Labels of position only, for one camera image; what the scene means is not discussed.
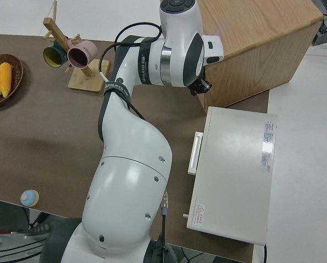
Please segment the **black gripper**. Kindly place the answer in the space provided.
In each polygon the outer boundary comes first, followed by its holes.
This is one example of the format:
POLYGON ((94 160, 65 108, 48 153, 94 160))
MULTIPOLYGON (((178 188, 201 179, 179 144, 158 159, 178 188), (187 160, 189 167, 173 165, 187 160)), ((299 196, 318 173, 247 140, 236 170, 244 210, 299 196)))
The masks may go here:
MULTIPOLYGON (((202 66, 200 74, 198 76, 198 80, 201 83, 204 90, 209 90, 212 87, 212 84, 206 80, 205 66, 202 66)), ((189 90, 192 96, 196 96, 199 94, 199 84, 191 84, 189 86, 189 90)))

